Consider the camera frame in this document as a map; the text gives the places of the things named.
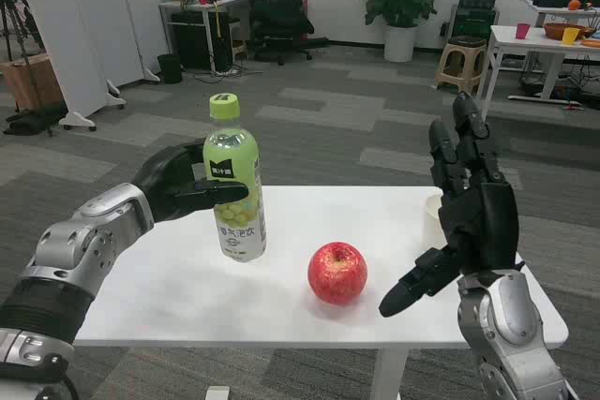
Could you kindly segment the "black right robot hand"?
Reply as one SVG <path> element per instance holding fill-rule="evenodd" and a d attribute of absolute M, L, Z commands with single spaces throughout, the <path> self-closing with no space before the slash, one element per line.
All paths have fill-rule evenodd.
<path fill-rule="evenodd" d="M 383 297 L 379 311 L 385 318 L 425 294 L 436 295 L 460 275 L 516 267 L 516 198 L 499 168 L 490 128 L 465 92 L 457 95 L 452 110 L 458 144 L 452 143 L 439 119 L 428 132 L 430 172 L 434 185 L 442 190 L 438 217 L 446 245 L 428 249 Z"/>

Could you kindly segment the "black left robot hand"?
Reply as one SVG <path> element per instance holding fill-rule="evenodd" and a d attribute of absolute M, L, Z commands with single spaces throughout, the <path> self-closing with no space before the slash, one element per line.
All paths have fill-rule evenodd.
<path fill-rule="evenodd" d="M 176 220 L 248 196 L 248 187 L 242 183 L 197 179 L 193 167 L 202 163 L 202 141 L 166 147 L 143 163 L 132 183 L 145 195 L 155 222 Z"/>

